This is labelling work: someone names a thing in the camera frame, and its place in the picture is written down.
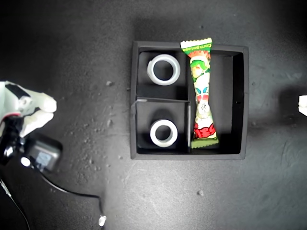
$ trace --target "gray floor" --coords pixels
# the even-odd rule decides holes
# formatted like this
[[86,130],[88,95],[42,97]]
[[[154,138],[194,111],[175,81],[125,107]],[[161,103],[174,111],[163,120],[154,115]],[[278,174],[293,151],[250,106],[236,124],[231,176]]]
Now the gray floor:
[[[297,111],[307,94],[305,2],[9,1],[0,77],[58,100],[41,129],[65,147],[50,177],[104,195],[106,230],[307,229],[307,117]],[[132,41],[209,36],[249,47],[246,159],[130,160]],[[1,169],[32,229],[99,229],[95,201],[50,189],[16,161]],[[26,229],[2,190],[0,198],[1,229]]]

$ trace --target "green candy wrapper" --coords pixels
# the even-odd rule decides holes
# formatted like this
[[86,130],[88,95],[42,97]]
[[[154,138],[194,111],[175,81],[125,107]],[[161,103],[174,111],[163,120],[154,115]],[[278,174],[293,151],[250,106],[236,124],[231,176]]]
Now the green candy wrapper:
[[209,107],[210,50],[212,39],[183,41],[181,49],[190,58],[190,67],[196,93],[196,117],[192,148],[218,143],[212,113]]

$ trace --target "tape roll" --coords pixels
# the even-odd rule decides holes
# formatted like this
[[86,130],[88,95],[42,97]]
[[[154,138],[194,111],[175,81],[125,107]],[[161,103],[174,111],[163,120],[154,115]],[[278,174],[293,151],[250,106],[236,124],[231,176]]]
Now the tape roll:
[[[157,76],[154,74],[154,66],[158,61],[166,61],[173,67],[173,75],[168,80],[161,80],[158,79]],[[160,54],[152,59],[147,66],[147,74],[149,78],[153,81],[153,83],[157,85],[171,85],[175,83],[180,75],[180,65],[176,58],[168,54]]]
[[[166,138],[165,140],[159,140],[156,136],[156,131],[161,126],[167,126],[171,130],[169,137]],[[178,137],[177,127],[174,125],[173,122],[169,120],[164,120],[164,119],[157,120],[156,122],[153,123],[150,129],[151,140],[153,141],[155,145],[162,147],[162,148],[171,146],[177,140],[177,137]]]

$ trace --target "dust speck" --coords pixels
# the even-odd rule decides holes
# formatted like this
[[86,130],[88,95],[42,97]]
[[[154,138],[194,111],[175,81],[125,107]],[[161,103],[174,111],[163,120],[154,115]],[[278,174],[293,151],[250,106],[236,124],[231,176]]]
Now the dust speck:
[[113,82],[111,82],[111,81],[108,80],[108,81],[106,82],[106,86],[111,86],[111,85],[113,85]]
[[113,121],[111,119],[108,119],[106,126],[111,127],[112,124],[113,124]]
[[199,191],[197,192],[197,195],[199,195],[199,196],[204,196],[204,193],[203,193],[202,190],[199,190]]

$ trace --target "black box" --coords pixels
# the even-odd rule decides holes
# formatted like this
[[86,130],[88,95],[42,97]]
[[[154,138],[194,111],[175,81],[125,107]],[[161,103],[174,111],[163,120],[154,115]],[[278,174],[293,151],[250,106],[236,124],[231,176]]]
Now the black box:
[[[180,76],[172,85],[156,85],[147,75],[148,62],[159,54],[170,54],[180,64]],[[245,158],[248,124],[248,48],[213,45],[210,65],[209,104],[219,144],[192,149],[190,141],[193,138],[196,103],[189,57],[181,51],[179,42],[133,43],[130,98],[131,159]],[[178,129],[177,141],[170,147],[158,147],[150,139],[151,124],[158,119],[170,120]]]

